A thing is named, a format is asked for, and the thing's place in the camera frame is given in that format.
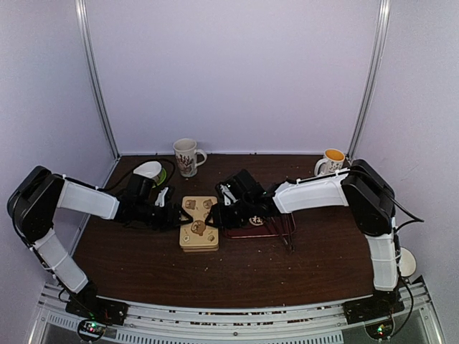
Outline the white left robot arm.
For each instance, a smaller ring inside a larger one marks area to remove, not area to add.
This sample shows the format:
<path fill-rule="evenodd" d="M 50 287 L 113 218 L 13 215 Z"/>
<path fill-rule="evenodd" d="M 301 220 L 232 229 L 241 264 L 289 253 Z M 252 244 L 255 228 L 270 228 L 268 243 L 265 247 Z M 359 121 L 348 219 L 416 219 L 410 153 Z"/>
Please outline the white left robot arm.
<path fill-rule="evenodd" d="M 155 181 L 134 171 L 128 185 L 117 194 L 36 166 L 21 182 L 7 203 L 13 227 L 70 294 L 76 308 L 88 318 L 103 312 L 97 287 L 78 267 L 54 230 L 57 209 L 68 209 L 121 224 L 141 222 L 153 230 L 170 230 L 193 222 L 191 215 L 169 201 L 173 191 L 166 186 L 155 202 L 149 202 Z"/>

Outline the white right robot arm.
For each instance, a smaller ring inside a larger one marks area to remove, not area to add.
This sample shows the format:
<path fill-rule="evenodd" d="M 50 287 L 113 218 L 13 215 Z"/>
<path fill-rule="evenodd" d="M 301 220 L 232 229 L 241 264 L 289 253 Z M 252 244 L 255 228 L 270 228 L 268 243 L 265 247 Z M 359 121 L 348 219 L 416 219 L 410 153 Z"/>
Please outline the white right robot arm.
<path fill-rule="evenodd" d="M 218 183 L 220 200 L 204 222 L 218 229 L 245 226 L 257 216 L 271 220 L 281 214 L 327 206 L 347 206 L 365 236 L 374 273 L 368 311 L 383 316 L 398 301 L 400 245 L 395 224 L 393 189 L 364 160 L 350 167 L 307 179 L 287 179 L 265 190 L 249 171 Z"/>

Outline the metal tongs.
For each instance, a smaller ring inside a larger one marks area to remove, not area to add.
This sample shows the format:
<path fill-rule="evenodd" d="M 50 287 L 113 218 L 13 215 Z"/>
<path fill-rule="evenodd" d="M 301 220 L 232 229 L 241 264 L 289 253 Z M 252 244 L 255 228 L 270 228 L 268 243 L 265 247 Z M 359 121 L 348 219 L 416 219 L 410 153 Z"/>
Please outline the metal tongs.
<path fill-rule="evenodd" d="M 293 233 L 295 231 L 295 220 L 292 214 L 281 214 L 265 219 L 268 231 L 278 237 L 288 252 L 295 251 Z"/>

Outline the beige tin box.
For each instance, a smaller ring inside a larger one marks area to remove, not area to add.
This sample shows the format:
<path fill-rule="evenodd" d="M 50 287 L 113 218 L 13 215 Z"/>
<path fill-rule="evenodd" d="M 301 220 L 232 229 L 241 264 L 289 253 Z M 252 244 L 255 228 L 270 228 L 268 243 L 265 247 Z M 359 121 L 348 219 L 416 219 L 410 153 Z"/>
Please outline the beige tin box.
<path fill-rule="evenodd" d="M 215 247 L 197 247 L 197 248 L 182 248 L 185 253 L 205 253 L 205 252 L 216 252 L 219 250 L 219 245 Z"/>

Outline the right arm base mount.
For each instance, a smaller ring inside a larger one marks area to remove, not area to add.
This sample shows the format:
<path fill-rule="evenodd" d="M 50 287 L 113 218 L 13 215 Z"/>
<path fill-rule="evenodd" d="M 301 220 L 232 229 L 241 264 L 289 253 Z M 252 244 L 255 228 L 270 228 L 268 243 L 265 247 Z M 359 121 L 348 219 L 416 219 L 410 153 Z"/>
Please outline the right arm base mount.
<path fill-rule="evenodd" d="M 347 323 L 368 322 L 379 318 L 387 318 L 390 315 L 405 309 L 402 301 L 377 300 L 369 297 L 360 300 L 352 300 L 343 304 Z"/>

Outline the bear print tin lid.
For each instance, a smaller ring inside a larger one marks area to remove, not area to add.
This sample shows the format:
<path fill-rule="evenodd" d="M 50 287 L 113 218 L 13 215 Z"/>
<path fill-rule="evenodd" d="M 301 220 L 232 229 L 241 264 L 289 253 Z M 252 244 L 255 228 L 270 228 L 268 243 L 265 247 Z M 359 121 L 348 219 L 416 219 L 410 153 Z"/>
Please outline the bear print tin lid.
<path fill-rule="evenodd" d="M 182 207 L 193 216 L 194 221 L 192 224 L 180 227 L 179 245 L 181 249 L 219 245 L 218 229 L 204 223 L 209 210 L 216 203 L 216 196 L 185 196 L 182 199 Z"/>

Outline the white cup near arm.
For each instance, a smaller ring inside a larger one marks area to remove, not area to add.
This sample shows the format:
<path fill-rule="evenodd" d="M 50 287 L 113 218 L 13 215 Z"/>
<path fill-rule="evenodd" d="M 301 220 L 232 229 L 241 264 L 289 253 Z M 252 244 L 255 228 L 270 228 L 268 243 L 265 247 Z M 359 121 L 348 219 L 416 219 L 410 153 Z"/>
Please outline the white cup near arm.
<path fill-rule="evenodd" d="M 400 251 L 399 269 L 403 277 L 411 277 L 417 269 L 417 262 L 414 254 L 402 247 Z"/>

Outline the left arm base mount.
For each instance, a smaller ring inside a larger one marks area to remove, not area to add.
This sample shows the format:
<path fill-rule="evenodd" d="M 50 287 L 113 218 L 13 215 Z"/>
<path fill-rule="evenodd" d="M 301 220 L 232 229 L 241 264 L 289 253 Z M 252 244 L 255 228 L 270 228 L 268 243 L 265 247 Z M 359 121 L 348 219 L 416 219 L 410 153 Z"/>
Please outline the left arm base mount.
<path fill-rule="evenodd" d="M 124 302 L 98 298 L 93 309 L 90 309 L 88 306 L 83 307 L 76 301 L 71 300 L 67 303 L 65 311 L 79 317 L 96 320 L 99 323 L 123 325 L 128 313 L 128 308 L 128 304 Z"/>

